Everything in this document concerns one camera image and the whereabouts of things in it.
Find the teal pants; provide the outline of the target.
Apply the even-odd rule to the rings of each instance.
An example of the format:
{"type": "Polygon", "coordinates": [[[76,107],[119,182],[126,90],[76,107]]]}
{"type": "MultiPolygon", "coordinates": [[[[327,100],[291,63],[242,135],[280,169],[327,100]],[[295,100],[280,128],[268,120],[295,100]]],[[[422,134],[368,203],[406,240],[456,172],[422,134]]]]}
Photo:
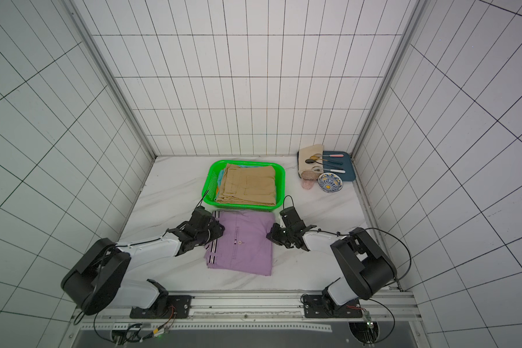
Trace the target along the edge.
{"type": "MultiPolygon", "coordinates": [[[[255,165],[240,165],[240,168],[255,168],[255,165]]],[[[226,173],[226,169],[223,168],[219,174],[218,174],[218,177],[217,177],[217,187],[216,187],[216,194],[219,193],[220,191],[220,187],[221,187],[221,184],[222,184],[222,180],[223,180],[223,177],[226,173]]]]}

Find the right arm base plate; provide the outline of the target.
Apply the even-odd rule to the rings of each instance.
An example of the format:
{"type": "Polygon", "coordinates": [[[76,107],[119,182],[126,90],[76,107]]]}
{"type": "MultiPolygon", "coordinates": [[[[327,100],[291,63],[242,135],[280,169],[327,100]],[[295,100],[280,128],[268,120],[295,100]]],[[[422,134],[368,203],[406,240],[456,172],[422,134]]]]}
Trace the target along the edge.
{"type": "Polygon", "coordinates": [[[327,318],[362,318],[363,310],[358,300],[346,304],[335,304],[330,297],[323,294],[303,294],[300,297],[304,317],[311,319],[327,318]]]}

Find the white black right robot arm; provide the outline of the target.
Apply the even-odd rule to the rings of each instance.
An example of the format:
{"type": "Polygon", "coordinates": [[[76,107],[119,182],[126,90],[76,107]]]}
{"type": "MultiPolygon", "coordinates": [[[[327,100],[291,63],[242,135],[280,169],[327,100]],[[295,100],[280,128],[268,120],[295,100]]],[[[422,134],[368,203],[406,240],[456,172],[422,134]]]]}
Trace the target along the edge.
{"type": "Polygon", "coordinates": [[[369,300],[375,293],[397,279],[397,268],[364,228],[349,233],[332,233],[296,223],[282,227],[275,223],[267,234],[274,244],[287,249],[333,255],[342,277],[323,291],[325,306],[331,310],[355,300],[369,300]]]}

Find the purple pants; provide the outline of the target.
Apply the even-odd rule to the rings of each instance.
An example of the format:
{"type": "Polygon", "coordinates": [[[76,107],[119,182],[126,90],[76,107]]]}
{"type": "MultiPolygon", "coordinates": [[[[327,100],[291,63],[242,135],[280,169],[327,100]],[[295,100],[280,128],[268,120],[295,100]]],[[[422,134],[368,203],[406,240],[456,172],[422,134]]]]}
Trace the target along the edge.
{"type": "Polygon", "coordinates": [[[225,230],[206,246],[207,267],[270,276],[273,244],[267,235],[275,215],[255,210],[217,210],[213,215],[225,230]]]}

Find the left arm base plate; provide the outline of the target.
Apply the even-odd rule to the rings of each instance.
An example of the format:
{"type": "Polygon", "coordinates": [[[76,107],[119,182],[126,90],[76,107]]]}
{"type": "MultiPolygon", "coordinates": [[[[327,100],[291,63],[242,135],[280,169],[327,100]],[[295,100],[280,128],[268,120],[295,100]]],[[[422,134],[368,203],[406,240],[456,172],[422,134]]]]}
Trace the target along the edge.
{"type": "Polygon", "coordinates": [[[130,312],[132,319],[188,318],[191,296],[161,294],[148,308],[134,307],[130,312]]]}

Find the tan pants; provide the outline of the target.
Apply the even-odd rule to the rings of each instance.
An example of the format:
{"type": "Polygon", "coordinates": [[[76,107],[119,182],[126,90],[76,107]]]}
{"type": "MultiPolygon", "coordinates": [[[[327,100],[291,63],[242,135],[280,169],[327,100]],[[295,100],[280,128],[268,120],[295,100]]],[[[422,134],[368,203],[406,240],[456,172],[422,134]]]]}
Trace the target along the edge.
{"type": "Polygon", "coordinates": [[[276,205],[276,173],[272,166],[227,164],[215,201],[221,204],[276,205]]]}

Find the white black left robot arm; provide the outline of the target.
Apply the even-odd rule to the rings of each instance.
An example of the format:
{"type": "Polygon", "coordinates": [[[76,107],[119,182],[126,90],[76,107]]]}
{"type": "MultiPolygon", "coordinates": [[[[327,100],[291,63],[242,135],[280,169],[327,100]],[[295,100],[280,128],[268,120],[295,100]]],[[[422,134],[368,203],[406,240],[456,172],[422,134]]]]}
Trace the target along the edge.
{"type": "Polygon", "coordinates": [[[130,307],[132,318],[163,318],[172,311],[169,291],[152,278],[133,280],[127,273],[206,246],[224,231],[213,214],[199,206],[189,220],[160,236],[126,243],[100,239],[68,271],[61,289],[85,316],[109,307],[130,307]]]}

